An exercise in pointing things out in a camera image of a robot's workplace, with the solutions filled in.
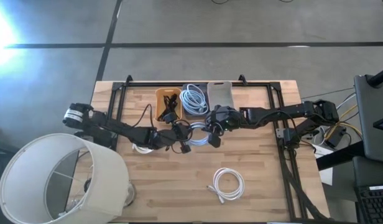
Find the black metal frame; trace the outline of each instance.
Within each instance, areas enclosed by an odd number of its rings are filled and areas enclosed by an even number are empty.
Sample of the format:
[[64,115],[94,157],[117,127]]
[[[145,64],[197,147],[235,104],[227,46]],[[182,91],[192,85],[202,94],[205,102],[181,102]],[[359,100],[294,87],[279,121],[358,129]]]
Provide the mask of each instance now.
[[[274,100],[274,91],[276,92],[277,95],[277,100],[279,102],[279,107],[283,107],[284,105],[284,99],[282,96],[282,90],[281,90],[281,85],[279,82],[247,82],[244,75],[240,75],[238,78],[238,82],[232,82],[232,86],[256,86],[256,87],[266,87],[267,89],[267,94],[269,98],[269,104],[270,108],[274,109],[276,108],[275,106],[275,100]],[[113,115],[113,109],[114,109],[114,102],[116,100],[116,92],[118,90],[121,90],[121,96],[119,99],[119,107],[118,107],[118,113],[117,113],[117,120],[121,120],[121,114],[122,114],[122,108],[124,106],[124,101],[125,101],[125,92],[127,87],[147,87],[147,86],[178,86],[181,87],[184,84],[187,84],[188,82],[131,82],[133,81],[133,78],[128,75],[126,82],[114,82],[113,87],[112,87],[112,92],[111,92],[111,97],[109,101],[109,106],[108,106],[108,116],[112,117]],[[288,128],[288,122],[287,120],[283,120],[283,126],[285,128]],[[279,128],[279,122],[273,122],[274,129],[276,130]],[[275,134],[276,138],[276,143],[277,143],[277,149],[279,152],[279,158],[280,158],[280,168],[282,171],[282,176],[283,176],[283,182],[284,182],[284,190],[285,190],[285,196],[287,199],[287,207],[288,207],[288,212],[290,216],[290,220],[296,220],[300,222],[300,220],[306,220],[309,221],[308,215],[307,215],[307,208],[304,205],[304,202],[302,198],[297,195],[298,198],[298,206],[300,208],[300,214],[301,218],[297,218],[297,215],[295,213],[295,207],[293,204],[292,200],[292,192],[291,192],[291,187],[292,185],[290,183],[290,180],[288,179],[289,176],[289,169],[286,164],[286,159],[284,155],[284,148],[280,144],[281,139]],[[297,160],[295,157],[295,154],[293,151],[288,152],[290,155],[290,163],[291,163],[291,168],[292,168],[292,177],[294,179],[294,184],[297,184],[297,187],[299,188],[299,192],[302,191],[302,186],[301,186],[301,181],[300,181],[300,176],[299,176],[299,171],[298,171],[298,165],[297,165]]]

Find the small bin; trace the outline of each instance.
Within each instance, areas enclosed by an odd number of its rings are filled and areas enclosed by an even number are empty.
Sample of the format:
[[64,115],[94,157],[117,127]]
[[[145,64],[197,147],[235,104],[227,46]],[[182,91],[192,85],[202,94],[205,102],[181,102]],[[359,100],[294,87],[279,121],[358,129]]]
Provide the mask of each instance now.
[[157,119],[159,116],[164,112],[165,110],[165,103],[164,103],[164,96],[169,96],[171,97],[174,93],[177,96],[177,107],[175,108],[175,112],[178,115],[178,119],[183,119],[183,110],[182,110],[182,102],[180,101],[180,93],[181,89],[179,88],[159,88],[158,90],[155,91],[155,120],[159,123],[165,124],[165,121],[158,121]]

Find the lamp shade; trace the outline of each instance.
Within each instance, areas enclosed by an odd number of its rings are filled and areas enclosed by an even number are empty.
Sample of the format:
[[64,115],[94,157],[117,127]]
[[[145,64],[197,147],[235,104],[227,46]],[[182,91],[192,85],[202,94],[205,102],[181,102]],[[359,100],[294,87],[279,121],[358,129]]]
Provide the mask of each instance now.
[[[45,195],[49,179],[66,157],[85,148],[93,161],[88,190],[71,211],[53,219]],[[107,223],[121,215],[128,186],[128,170],[118,153],[73,135],[50,134],[28,143],[8,163],[0,206],[14,223]]]

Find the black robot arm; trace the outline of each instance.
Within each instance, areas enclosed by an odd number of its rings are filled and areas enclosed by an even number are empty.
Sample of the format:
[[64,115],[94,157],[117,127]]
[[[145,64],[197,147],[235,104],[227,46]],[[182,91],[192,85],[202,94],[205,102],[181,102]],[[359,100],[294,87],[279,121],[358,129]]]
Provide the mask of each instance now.
[[228,106],[216,106],[205,121],[210,136],[210,144],[220,146],[220,136],[225,131],[239,128],[256,129],[269,122],[294,118],[307,118],[295,128],[276,130],[276,134],[284,139],[287,147],[298,147],[302,136],[314,133],[321,125],[331,126],[339,121],[335,104],[329,101],[305,101],[301,104],[284,106],[276,109],[265,108],[240,108],[236,111]]
[[106,113],[95,111],[91,105],[72,103],[67,110],[63,123],[82,132],[77,136],[91,136],[93,141],[102,146],[114,148],[117,135],[127,137],[130,142],[149,149],[169,147],[175,142],[181,142],[183,153],[189,152],[190,148],[182,144],[190,134],[190,127],[175,122],[168,116],[168,123],[172,123],[172,129],[158,131],[153,127],[136,127],[108,118]]

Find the yellow wire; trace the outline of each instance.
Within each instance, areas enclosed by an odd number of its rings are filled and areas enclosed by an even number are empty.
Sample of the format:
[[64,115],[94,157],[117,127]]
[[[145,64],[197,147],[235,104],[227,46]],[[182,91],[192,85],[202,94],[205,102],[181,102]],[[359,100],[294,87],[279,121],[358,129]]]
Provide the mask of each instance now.
[[[348,109],[345,113],[343,113],[341,115],[341,117],[339,119],[342,119],[343,117],[345,117],[348,113],[350,113],[353,109],[355,109],[358,105],[354,105],[352,106],[350,109]],[[357,131],[360,136],[361,136],[361,132],[353,125],[350,125],[350,124],[345,124],[345,123],[341,123],[342,121],[338,121],[338,123],[335,124],[335,126],[333,127],[333,129],[325,136],[325,139],[326,140],[329,140],[329,138],[331,137],[331,135],[334,133],[336,127],[338,127],[338,125],[342,125],[342,126],[347,126],[347,127],[350,127],[350,128],[353,128],[355,131]]]

